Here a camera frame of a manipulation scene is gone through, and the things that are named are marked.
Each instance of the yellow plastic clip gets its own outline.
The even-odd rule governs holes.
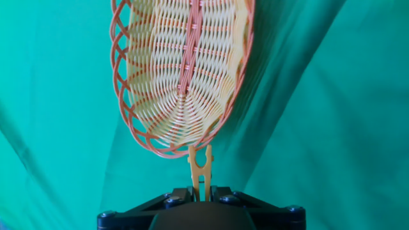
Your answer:
[[[196,201],[200,201],[199,193],[199,181],[200,176],[204,176],[204,197],[205,201],[209,201],[210,198],[210,181],[212,179],[212,162],[214,158],[212,156],[212,147],[207,145],[206,148],[206,163],[200,167],[196,162],[196,150],[193,146],[189,146],[189,157],[187,162],[190,163],[190,171],[192,172],[193,189],[196,196]]]

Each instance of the green cloth backdrop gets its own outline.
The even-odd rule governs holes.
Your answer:
[[[108,0],[0,3],[0,218],[10,229],[96,229],[191,184],[186,158],[142,149],[120,118]],[[313,230],[409,229],[409,1],[257,0],[213,184]]]

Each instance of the bolt head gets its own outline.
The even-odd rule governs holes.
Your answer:
[[[232,202],[238,201],[238,198],[233,195],[224,195],[220,197],[220,201],[225,202],[225,203],[232,203]]]
[[[166,202],[168,202],[168,203],[177,203],[177,202],[180,202],[180,201],[181,201],[181,198],[178,197],[178,196],[172,196],[172,197],[169,197],[166,200]]]
[[[303,207],[298,206],[298,205],[290,205],[290,206],[287,207],[287,209],[289,211],[300,211],[300,210],[303,209]]]
[[[105,211],[105,212],[103,212],[103,213],[101,213],[101,217],[111,217],[111,216],[113,216],[113,215],[115,215],[116,214],[116,211],[112,211],[112,210],[108,210],[108,211]]]

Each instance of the red weave stripe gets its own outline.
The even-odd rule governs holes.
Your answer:
[[[193,1],[190,7],[189,19],[187,22],[187,49],[183,53],[183,58],[181,61],[181,66],[184,68],[180,69],[180,94],[185,94],[187,88],[192,80],[193,70],[196,63],[196,54],[194,52],[195,47],[197,47],[201,35],[203,14],[199,1]]]

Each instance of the wicker basket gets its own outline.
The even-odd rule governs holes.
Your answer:
[[[141,146],[179,158],[189,153],[182,147],[200,150],[215,137],[243,83],[254,2],[112,0],[114,89],[123,119]],[[129,26],[120,20],[125,7],[131,9]],[[124,37],[122,49],[118,43]],[[118,71],[122,59],[126,77]],[[143,128],[134,126],[136,120]]]

